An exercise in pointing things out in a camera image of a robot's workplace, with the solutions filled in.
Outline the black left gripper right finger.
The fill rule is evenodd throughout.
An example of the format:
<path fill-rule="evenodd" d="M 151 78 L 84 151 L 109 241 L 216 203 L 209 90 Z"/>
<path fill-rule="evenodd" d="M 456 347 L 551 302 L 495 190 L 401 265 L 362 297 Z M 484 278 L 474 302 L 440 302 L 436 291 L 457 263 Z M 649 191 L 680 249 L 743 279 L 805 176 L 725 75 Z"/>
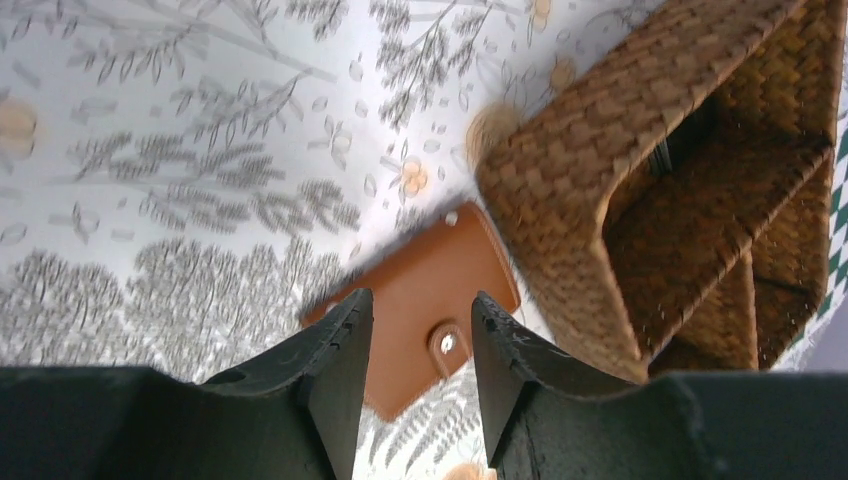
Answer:
<path fill-rule="evenodd" d="M 634 386 L 573 357 L 515 320 L 480 291 L 471 307 L 472 343 L 488 465 L 503 457 L 518 415 L 538 388 L 577 398 Z"/>

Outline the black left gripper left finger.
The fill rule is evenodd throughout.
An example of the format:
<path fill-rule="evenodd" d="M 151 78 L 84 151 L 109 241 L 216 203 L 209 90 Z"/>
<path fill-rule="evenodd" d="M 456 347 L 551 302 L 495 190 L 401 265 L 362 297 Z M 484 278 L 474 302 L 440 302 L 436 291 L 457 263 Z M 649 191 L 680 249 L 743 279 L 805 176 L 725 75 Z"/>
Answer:
<path fill-rule="evenodd" d="M 373 328 L 358 289 L 315 324 L 204 383 L 204 479 L 349 479 Z"/>

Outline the brown woven divided basket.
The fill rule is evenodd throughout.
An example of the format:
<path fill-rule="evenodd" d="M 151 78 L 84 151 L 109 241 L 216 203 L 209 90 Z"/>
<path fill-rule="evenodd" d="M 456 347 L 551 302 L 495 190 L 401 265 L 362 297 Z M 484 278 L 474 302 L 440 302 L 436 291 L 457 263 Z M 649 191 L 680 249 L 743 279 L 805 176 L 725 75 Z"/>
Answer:
<path fill-rule="evenodd" d="M 635 383 L 775 365 L 826 294 L 846 13 L 667 1 L 479 163 L 560 348 Z M 709 137 L 654 176 L 702 106 Z"/>

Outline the floral patterned table mat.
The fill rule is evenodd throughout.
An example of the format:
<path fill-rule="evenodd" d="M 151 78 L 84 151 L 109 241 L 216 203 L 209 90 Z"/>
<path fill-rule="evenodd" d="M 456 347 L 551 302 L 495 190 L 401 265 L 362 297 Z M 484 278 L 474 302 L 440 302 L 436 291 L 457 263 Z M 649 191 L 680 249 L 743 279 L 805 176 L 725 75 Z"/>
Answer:
<path fill-rule="evenodd" d="M 3 2 L 2 477 L 204 479 L 204 383 L 467 202 L 559 347 L 477 168 L 665 2 Z M 364 387 L 349 479 L 843 479 L 808 322 L 767 370 L 538 388 L 494 467 L 474 353 L 391 422 Z"/>

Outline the black item in basket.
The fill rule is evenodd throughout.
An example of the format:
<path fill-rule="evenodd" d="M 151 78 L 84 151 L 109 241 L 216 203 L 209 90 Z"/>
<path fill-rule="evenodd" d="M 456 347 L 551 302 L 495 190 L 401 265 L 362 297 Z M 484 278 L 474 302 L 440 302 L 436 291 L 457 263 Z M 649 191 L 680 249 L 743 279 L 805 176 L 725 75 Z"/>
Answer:
<path fill-rule="evenodd" d="M 651 173 L 671 173 L 709 137 L 714 124 L 714 114 L 704 106 L 687 116 L 648 156 Z"/>

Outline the green white chessboard mat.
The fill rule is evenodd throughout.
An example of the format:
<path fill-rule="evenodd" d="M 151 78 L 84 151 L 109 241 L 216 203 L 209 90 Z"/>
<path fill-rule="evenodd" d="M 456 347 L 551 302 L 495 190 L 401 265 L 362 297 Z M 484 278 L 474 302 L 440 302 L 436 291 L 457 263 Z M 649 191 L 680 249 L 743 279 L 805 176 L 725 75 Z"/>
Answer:
<path fill-rule="evenodd" d="M 818 314 L 807 324 L 796 344 L 811 350 L 821 339 L 835 312 L 847 296 L 847 119 L 838 124 L 832 208 L 829 219 L 830 250 L 826 296 Z"/>

